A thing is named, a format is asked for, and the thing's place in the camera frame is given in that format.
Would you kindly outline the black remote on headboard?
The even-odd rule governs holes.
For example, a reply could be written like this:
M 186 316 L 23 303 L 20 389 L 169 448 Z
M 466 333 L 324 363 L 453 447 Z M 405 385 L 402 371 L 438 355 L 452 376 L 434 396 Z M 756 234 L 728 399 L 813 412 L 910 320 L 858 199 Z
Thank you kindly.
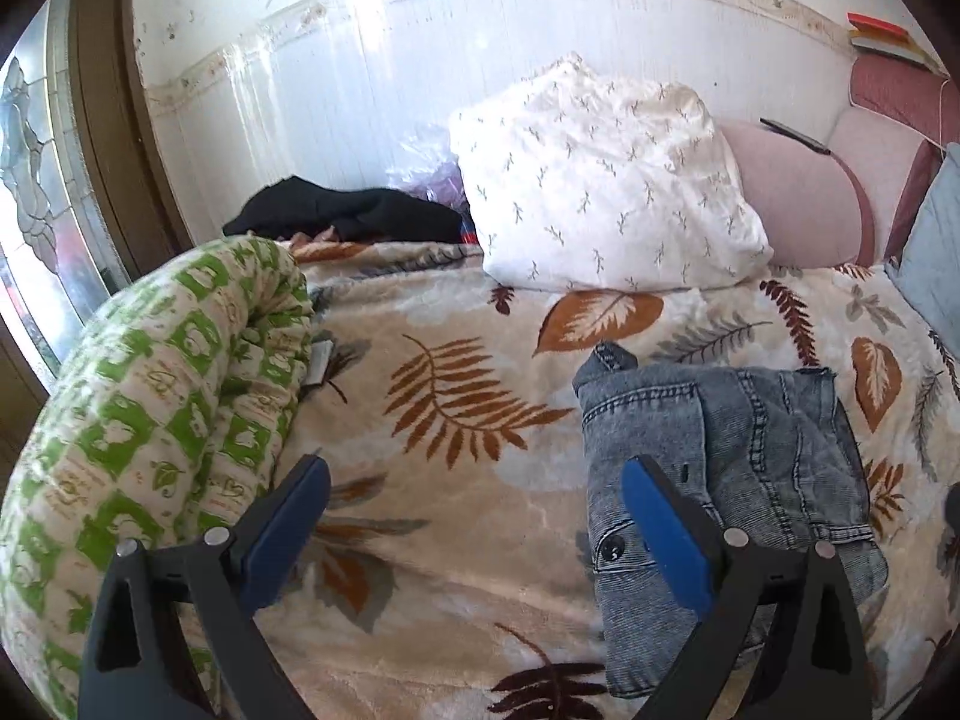
M 773 121 L 773 119 L 768 119 L 768 117 L 760 117 L 758 121 L 761 125 L 768 128 L 768 130 L 771 130 L 771 132 L 775 132 L 781 135 L 781 137 L 789 138 L 789 140 L 793 140 L 793 142 L 800 143 L 814 153 L 822 154 L 822 156 L 830 156 L 830 154 L 832 154 L 832 150 L 828 148 L 827 145 L 824 145 L 815 138 L 809 137 L 809 135 L 805 135 L 805 133 L 799 132 L 799 130 L 793 127 L 789 127 L 789 125 Z

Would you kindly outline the black garment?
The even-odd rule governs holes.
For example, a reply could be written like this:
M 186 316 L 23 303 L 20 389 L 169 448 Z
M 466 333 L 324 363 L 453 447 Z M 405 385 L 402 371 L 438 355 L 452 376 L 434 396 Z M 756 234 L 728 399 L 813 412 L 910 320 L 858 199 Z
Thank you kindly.
M 462 216 L 397 188 L 332 190 L 291 176 L 254 193 L 221 231 L 225 236 L 251 232 L 272 241 L 330 232 L 338 242 L 459 244 Z

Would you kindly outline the purple plastic bag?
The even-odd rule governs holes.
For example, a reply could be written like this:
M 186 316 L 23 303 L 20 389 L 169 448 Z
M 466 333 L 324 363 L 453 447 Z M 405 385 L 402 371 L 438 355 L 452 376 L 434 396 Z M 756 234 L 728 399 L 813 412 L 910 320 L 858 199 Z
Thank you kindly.
M 418 124 L 400 138 L 394 164 L 386 169 L 387 185 L 420 200 L 438 203 L 460 216 L 460 239 L 477 244 L 464 179 L 441 124 Z

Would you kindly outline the brown wooden window frame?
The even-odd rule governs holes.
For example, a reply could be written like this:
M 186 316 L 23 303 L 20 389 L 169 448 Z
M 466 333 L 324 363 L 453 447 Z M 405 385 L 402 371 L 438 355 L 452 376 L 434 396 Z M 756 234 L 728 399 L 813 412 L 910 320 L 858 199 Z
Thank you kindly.
M 71 96 L 94 198 L 136 280 L 192 247 L 149 120 L 132 0 L 70 0 Z

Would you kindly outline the pink padded headboard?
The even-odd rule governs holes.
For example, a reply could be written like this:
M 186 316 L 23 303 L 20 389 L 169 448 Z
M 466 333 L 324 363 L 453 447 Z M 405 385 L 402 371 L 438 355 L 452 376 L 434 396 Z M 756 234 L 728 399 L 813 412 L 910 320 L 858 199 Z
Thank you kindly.
M 784 268 L 896 259 L 958 138 L 958 86 L 901 60 L 854 60 L 850 104 L 825 142 L 726 121 L 743 193 Z

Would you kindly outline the leaf pattern fleece blanket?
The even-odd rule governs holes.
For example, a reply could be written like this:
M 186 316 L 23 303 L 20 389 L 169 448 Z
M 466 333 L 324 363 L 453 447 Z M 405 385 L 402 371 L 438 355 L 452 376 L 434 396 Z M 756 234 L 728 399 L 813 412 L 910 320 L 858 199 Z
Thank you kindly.
M 468 245 L 220 241 L 187 261 L 212 284 L 257 257 L 302 278 L 332 348 L 267 465 L 324 457 L 331 505 L 257 617 L 316 717 L 630 717 L 605 685 L 571 388 L 607 340 L 641 361 L 830 367 L 890 571 L 862 608 L 878 715 L 957 629 L 957 356 L 882 268 L 649 296 L 508 288 Z

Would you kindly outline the green white patterned quilt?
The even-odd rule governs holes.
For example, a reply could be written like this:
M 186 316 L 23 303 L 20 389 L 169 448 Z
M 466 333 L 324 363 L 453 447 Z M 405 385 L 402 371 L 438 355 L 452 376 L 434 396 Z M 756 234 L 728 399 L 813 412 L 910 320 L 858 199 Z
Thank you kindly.
M 272 486 L 312 316 L 290 252 L 238 236 L 167 262 L 83 328 L 2 504 L 3 649 L 53 717 L 75 715 L 117 544 L 185 543 Z

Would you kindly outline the red book stack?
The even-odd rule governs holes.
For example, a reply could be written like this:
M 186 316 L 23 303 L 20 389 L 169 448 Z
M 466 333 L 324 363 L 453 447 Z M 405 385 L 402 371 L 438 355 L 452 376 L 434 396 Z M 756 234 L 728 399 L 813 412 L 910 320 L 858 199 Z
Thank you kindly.
M 937 75 L 946 75 L 939 60 L 926 52 L 907 29 L 890 21 L 862 15 L 855 11 L 848 13 L 848 23 L 850 23 L 848 37 L 851 46 L 855 49 L 885 55 L 890 59 L 903 60 Z

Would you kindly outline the white patterned pillow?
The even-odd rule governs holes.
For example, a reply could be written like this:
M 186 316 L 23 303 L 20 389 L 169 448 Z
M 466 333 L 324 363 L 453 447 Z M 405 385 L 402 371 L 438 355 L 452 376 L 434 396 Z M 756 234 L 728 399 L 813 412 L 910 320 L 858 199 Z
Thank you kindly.
M 511 288 L 727 288 L 773 258 L 692 88 L 568 54 L 449 121 L 483 270 Z

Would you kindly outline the grey denim pants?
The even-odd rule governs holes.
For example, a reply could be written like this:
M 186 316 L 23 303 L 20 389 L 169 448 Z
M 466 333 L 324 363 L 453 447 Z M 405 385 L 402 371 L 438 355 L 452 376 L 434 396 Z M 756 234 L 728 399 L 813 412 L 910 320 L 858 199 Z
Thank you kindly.
M 723 527 L 761 546 L 836 546 L 857 603 L 889 566 L 869 522 L 869 488 L 827 367 L 777 371 L 643 362 L 597 344 L 573 380 L 587 461 L 586 511 L 608 689 L 651 694 L 692 632 L 626 510 L 627 461 L 651 457 Z

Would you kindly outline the grey blue quilted pillow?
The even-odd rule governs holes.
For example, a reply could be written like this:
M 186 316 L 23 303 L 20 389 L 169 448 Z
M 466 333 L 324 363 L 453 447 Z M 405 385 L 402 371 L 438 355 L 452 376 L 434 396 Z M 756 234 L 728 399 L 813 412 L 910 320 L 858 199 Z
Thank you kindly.
M 914 312 L 957 358 L 960 353 L 960 148 L 947 145 L 898 262 L 885 266 Z

